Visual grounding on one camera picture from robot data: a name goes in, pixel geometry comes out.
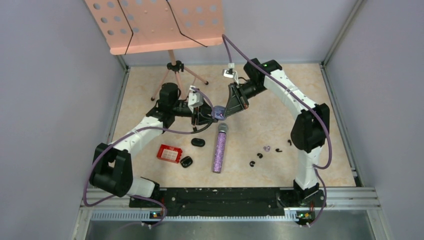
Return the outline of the purple earbud charging case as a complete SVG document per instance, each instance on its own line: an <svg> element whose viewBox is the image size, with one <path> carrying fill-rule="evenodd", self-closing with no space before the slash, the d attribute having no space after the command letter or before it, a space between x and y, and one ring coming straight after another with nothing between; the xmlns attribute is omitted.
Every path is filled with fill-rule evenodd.
<svg viewBox="0 0 424 240"><path fill-rule="evenodd" d="M214 118L218 121L224 121L226 119L225 117L225 110L226 108L224 106L216 105L214 108Z"/></svg>

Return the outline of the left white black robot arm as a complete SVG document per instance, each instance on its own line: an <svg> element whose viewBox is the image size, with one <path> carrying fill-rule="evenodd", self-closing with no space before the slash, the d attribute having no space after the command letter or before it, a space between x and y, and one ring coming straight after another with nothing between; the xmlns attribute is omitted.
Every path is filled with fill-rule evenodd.
<svg viewBox="0 0 424 240"><path fill-rule="evenodd" d="M171 133L170 126L176 117L190 118L194 126L203 126L201 131L217 122L212 102L198 88L190 86L186 99L180 99L181 94L176 84L165 83L154 107L137 126L112 143L100 143L95 149L87 182L113 196L141 196L147 206L156 206L161 198L157 183L135 177L132 158L156 137Z"/></svg>

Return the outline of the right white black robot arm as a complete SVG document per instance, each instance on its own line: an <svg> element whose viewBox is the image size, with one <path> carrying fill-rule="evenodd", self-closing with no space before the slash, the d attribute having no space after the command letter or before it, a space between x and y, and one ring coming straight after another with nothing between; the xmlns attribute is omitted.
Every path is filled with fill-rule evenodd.
<svg viewBox="0 0 424 240"><path fill-rule="evenodd" d="M244 83L239 82L233 63L222 71L224 77L233 80L228 86L229 97L223 116L229 117L246 110L248 100L265 90L281 100L294 119L290 139L298 151L293 200L299 206L307 206L320 187L315 169L330 131L329 106L317 104L308 98L290 81L275 60L260 63L254 58L244 65L243 70L248 76Z"/></svg>

